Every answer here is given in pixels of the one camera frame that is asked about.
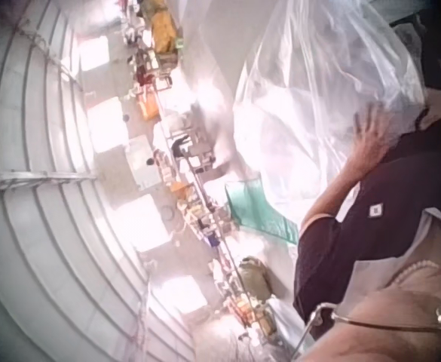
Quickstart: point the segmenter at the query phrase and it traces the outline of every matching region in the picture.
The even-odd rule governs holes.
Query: skin
[[[441,93],[427,90],[430,111],[421,121],[426,129],[441,119]],[[370,106],[355,119],[357,140],[344,170],[320,196],[302,222],[302,229],[320,217],[335,217],[354,187],[373,170],[387,152],[384,141],[389,117],[381,105]],[[390,285],[369,294],[349,314],[359,321],[381,324],[432,325],[436,322],[433,304],[441,298],[441,222],[433,219],[426,238],[406,261],[410,265],[429,259],[439,269],[425,268],[411,274],[400,285]],[[441,333],[413,333],[377,330],[337,323],[299,361],[302,362],[432,362],[441,357]]]

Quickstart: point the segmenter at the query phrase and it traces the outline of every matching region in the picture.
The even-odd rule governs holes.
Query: white cloth
[[[353,307],[368,294],[383,289],[393,276],[405,265],[406,260],[426,238],[433,218],[441,221],[441,212],[432,207],[425,209],[421,215],[418,230],[412,246],[399,258],[358,261],[354,263],[353,273],[349,280],[345,296],[337,308],[340,315],[348,315]]]

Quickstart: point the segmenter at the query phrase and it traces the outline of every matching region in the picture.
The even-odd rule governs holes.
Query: dark shirt
[[[421,136],[441,136],[434,128]],[[299,240],[294,307],[304,321],[322,302],[342,301],[354,263],[402,256],[411,246],[424,209],[441,211],[441,147],[407,135],[400,142],[402,157],[387,155],[360,185],[360,191],[343,222],[322,218],[307,227]],[[382,204],[382,215],[371,217],[370,208]],[[329,314],[323,315],[329,321]],[[332,324],[315,327],[316,339]]]

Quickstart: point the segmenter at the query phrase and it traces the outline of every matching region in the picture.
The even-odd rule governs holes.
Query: plastic sheet
[[[385,103],[393,143],[414,130],[423,100],[409,52],[370,5],[283,0],[244,64],[234,138],[271,205],[299,224],[349,155],[354,113]]]

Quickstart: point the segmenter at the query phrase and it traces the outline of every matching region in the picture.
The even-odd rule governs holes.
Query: forearm
[[[316,215],[336,216],[349,192],[362,177],[362,173],[348,162],[308,211],[304,220],[302,220],[301,229],[304,229]]]

